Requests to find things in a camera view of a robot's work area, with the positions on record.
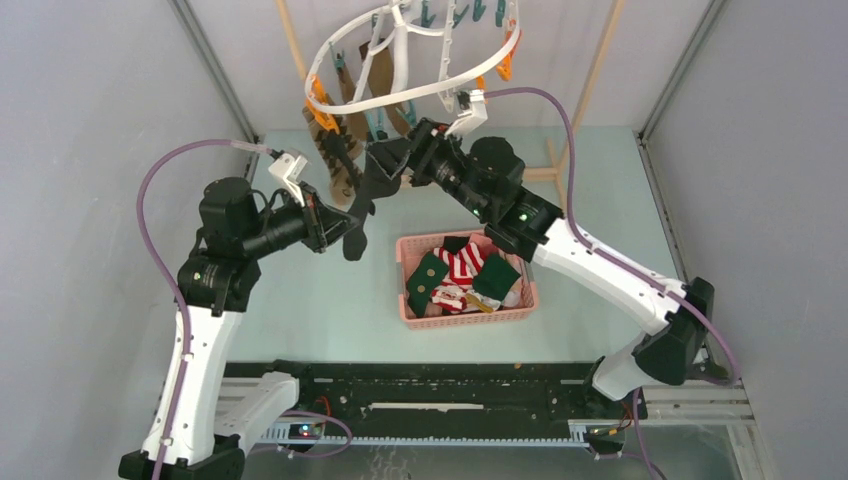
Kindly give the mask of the black blue white sock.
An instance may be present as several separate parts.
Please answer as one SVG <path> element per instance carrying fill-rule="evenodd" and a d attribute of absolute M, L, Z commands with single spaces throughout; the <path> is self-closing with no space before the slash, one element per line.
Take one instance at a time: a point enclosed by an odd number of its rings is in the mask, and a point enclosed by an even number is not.
<path fill-rule="evenodd" d="M 462 249 L 464 249 L 469 243 L 469 236 L 445 236 L 443 239 L 443 243 L 441 248 L 450 253 L 451 255 L 456 255 Z"/>

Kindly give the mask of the red white striped sock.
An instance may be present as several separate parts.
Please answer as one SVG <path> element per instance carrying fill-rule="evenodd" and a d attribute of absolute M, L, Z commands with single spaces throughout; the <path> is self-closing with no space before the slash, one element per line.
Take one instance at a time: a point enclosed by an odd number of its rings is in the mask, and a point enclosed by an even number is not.
<path fill-rule="evenodd" d="M 450 314 L 466 313 L 464 296 L 472 289 L 474 274 L 446 275 L 432 290 L 430 301 Z"/>
<path fill-rule="evenodd" d="M 457 253 L 450 253 L 443 247 L 434 248 L 432 253 L 448 266 L 443 282 L 460 286 L 471 285 L 486 260 L 479 246 L 473 242 L 466 244 Z"/>

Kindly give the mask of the brown argyle sock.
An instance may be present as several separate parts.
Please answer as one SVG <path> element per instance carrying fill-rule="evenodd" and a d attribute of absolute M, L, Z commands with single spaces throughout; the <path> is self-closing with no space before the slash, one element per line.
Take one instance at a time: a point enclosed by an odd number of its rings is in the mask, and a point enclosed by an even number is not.
<path fill-rule="evenodd" d="M 363 153 L 362 143 L 356 138 L 343 116 L 335 116 L 339 132 L 325 130 L 312 111 L 305 106 L 302 115 L 308 131 L 330 175 L 329 191 L 333 201 L 341 206 L 352 204 L 363 172 L 356 159 Z"/>

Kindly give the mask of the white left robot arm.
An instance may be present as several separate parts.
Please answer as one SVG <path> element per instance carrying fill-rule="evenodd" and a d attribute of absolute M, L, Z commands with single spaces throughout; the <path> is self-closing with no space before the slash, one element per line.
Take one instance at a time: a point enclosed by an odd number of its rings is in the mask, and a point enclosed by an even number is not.
<path fill-rule="evenodd" d="M 274 209 L 259 208 L 242 178 L 205 188 L 202 226 L 175 281 L 175 344 L 160 404 L 142 447 L 121 458 L 120 478 L 239 479 L 248 451 L 277 416 L 314 408 L 311 384 L 272 372 L 232 410 L 216 414 L 226 356 L 260 278 L 259 260 L 297 243 L 322 253 L 359 224 L 306 183 L 299 189 Z"/>

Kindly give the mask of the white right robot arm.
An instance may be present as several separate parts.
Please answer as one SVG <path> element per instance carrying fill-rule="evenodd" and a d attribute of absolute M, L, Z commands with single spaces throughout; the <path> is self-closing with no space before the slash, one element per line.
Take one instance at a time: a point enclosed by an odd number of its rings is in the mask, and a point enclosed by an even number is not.
<path fill-rule="evenodd" d="M 585 411 L 606 418 L 648 384 L 679 386 L 696 371 L 714 290 L 663 277 L 608 248 L 571 215 L 523 185 L 525 164 L 501 137 L 469 152 L 448 125 L 421 120 L 407 135 L 366 148 L 364 192 L 394 195 L 404 173 L 414 187 L 437 185 L 484 225 L 502 251 L 561 273 L 631 316 L 641 333 L 596 362 L 581 392 Z"/>

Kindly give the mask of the white oval clip hanger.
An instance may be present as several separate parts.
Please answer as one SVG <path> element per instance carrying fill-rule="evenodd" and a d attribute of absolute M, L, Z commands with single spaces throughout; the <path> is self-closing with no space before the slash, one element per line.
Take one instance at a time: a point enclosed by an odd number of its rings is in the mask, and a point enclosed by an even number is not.
<path fill-rule="evenodd" d="M 306 104 L 327 117 L 436 97 L 452 112 L 454 94 L 480 78 L 511 79 L 522 27 L 517 1 L 383 1 L 318 47 L 304 71 Z M 394 62 L 391 93 L 373 96 L 368 73 L 386 48 Z"/>

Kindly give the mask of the pink plastic basket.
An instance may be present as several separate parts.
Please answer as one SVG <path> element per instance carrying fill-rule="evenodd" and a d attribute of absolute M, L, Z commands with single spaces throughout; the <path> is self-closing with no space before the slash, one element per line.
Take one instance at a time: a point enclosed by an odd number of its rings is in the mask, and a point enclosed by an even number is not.
<path fill-rule="evenodd" d="M 410 329 L 524 320 L 539 306 L 531 267 L 495 248 L 480 230 L 405 236 L 397 240 L 395 253 L 399 314 Z M 494 279 L 493 268 L 484 271 L 486 263 L 507 263 L 515 271 L 502 300 L 473 288 L 479 276 Z"/>

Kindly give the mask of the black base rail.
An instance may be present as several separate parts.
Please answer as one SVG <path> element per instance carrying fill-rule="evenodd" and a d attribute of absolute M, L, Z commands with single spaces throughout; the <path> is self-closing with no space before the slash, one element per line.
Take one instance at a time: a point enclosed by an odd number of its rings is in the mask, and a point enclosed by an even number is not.
<path fill-rule="evenodd" d="M 272 372 L 300 383 L 296 409 L 328 414 L 357 440 L 573 440 L 578 420 L 647 418 L 642 394 L 593 393 L 591 363 L 229 362 L 227 380 Z"/>

